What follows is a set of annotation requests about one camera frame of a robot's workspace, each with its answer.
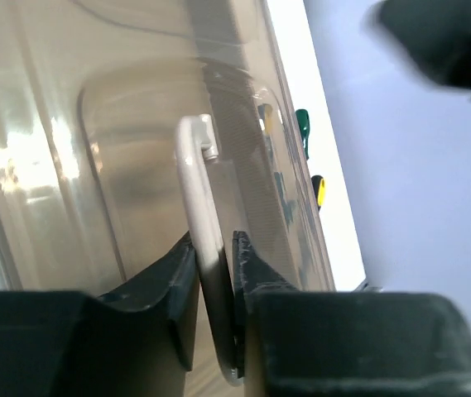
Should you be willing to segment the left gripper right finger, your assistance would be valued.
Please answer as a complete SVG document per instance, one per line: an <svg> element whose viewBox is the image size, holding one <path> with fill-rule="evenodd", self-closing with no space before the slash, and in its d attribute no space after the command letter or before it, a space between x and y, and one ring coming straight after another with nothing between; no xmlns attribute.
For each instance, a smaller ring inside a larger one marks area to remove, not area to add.
<svg viewBox="0 0 471 397"><path fill-rule="evenodd" d="M438 294L302 291L233 234L247 396L471 396L471 330Z"/></svg>

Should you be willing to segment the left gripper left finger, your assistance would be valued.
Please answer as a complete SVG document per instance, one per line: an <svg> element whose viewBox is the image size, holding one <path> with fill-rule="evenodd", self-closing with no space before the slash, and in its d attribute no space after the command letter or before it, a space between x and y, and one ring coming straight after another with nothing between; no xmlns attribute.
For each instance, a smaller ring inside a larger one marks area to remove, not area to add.
<svg viewBox="0 0 471 397"><path fill-rule="evenodd" d="M0 291L0 396L181 396L199 281L182 237L116 289Z"/></svg>

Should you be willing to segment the yellow black handle file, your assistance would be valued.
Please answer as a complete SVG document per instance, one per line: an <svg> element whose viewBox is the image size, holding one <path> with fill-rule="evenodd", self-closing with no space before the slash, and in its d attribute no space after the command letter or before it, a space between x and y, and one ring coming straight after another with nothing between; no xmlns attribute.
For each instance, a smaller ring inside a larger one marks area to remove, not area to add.
<svg viewBox="0 0 471 397"><path fill-rule="evenodd" d="M322 175L313 175L311 183L315 194L318 210L321 209L325 198L325 179Z"/></svg>

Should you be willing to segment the beige cantilever toolbox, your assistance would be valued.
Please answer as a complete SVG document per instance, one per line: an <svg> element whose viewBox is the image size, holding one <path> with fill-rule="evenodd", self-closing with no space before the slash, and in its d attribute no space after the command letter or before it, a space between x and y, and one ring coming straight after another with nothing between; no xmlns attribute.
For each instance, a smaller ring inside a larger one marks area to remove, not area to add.
<svg viewBox="0 0 471 397"><path fill-rule="evenodd" d="M182 238L193 365L244 392L233 234L329 273L267 1L0 1L0 291L104 295Z"/></svg>

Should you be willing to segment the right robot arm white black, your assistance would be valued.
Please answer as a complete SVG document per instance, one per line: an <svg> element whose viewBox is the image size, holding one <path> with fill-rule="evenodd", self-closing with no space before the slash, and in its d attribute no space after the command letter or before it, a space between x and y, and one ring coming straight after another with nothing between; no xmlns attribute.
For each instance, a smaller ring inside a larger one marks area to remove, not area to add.
<svg viewBox="0 0 471 397"><path fill-rule="evenodd" d="M471 91L471 1L379 1L370 22L431 82Z"/></svg>

